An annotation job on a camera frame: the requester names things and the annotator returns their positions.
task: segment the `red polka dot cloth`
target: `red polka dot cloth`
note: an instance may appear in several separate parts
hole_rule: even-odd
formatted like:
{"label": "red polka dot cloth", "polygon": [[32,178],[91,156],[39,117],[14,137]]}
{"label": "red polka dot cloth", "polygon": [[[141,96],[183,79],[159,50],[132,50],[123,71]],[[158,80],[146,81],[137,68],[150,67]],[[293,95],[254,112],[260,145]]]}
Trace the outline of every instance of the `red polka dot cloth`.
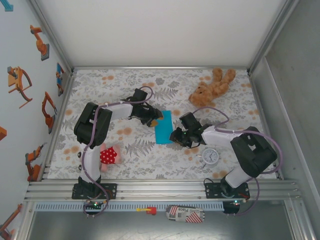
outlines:
{"label": "red polka dot cloth", "polygon": [[100,161],[102,164],[115,164],[115,158],[118,154],[113,147],[100,152]]}

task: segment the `clock face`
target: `clock face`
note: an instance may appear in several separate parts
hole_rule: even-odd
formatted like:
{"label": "clock face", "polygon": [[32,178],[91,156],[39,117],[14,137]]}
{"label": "clock face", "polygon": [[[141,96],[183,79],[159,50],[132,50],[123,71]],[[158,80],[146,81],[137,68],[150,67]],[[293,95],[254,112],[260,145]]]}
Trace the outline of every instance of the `clock face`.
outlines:
{"label": "clock face", "polygon": [[212,148],[207,148],[202,153],[202,159],[206,164],[216,164],[219,160],[219,154]]}

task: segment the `floral tablecloth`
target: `floral tablecloth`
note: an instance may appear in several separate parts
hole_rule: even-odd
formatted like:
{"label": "floral tablecloth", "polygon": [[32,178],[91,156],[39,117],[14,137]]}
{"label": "floral tablecloth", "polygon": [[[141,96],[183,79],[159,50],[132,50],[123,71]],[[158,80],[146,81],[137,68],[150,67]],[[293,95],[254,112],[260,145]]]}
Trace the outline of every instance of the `floral tablecloth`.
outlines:
{"label": "floral tablecloth", "polygon": [[[200,81],[212,81],[212,69],[108,69],[78,70],[71,89],[53,158],[49,179],[77,179],[81,163],[77,153],[80,144],[73,133],[74,126],[88,102],[102,104],[118,102],[131,96],[135,88],[150,86],[155,96],[148,102],[160,110],[170,110],[175,127],[179,117],[196,109],[189,95]],[[214,99],[212,106],[225,112],[231,119],[228,129],[245,129],[255,126],[262,131],[259,112],[255,103],[246,70],[237,70],[228,92]],[[201,124],[217,124],[224,117],[210,109],[196,113]],[[204,179],[222,178],[235,166],[237,158],[232,150],[215,148],[220,156],[214,168],[203,165],[200,155],[208,148],[201,145],[186,149],[178,144],[156,144],[155,129],[141,125],[137,119],[119,119],[110,123],[107,147],[120,145],[122,164],[109,165],[103,179]],[[275,174],[262,178],[276,178]]]}

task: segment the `blue cloth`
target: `blue cloth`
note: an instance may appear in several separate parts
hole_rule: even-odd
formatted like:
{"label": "blue cloth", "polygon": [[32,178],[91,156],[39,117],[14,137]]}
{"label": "blue cloth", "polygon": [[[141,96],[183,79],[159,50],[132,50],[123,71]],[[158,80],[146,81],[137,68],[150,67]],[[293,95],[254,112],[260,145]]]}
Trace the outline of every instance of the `blue cloth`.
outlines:
{"label": "blue cloth", "polygon": [[170,135],[174,131],[171,111],[161,111],[163,115],[163,120],[157,119],[158,125],[155,126],[155,143],[156,144],[173,144],[170,141]]}

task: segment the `white alarm clock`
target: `white alarm clock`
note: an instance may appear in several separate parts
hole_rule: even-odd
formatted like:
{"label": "white alarm clock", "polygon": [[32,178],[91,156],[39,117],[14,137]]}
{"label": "white alarm clock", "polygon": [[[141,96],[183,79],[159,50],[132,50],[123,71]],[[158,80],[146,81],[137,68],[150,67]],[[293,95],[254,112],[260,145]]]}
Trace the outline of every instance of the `white alarm clock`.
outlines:
{"label": "white alarm clock", "polygon": [[206,148],[202,152],[202,160],[205,165],[209,168],[212,168],[218,164],[219,161],[219,153],[213,148]]}

